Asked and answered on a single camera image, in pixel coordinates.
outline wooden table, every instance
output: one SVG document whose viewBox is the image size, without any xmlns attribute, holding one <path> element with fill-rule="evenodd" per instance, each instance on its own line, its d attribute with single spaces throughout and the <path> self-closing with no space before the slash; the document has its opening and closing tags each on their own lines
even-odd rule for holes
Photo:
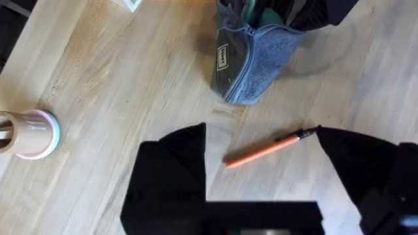
<svg viewBox="0 0 418 235">
<path fill-rule="evenodd" d="M 62 128 L 40 161 L 0 158 L 0 234 L 123 234 L 138 145 L 208 124 L 209 200 L 318 200 L 327 234 L 359 214 L 311 137 L 243 167 L 222 158 L 322 124 L 418 141 L 418 2 L 361 0 L 338 27 L 308 33 L 255 106 L 209 88 L 213 3 L 39 0 L 0 76 L 0 110 L 42 108 Z"/>
</svg>

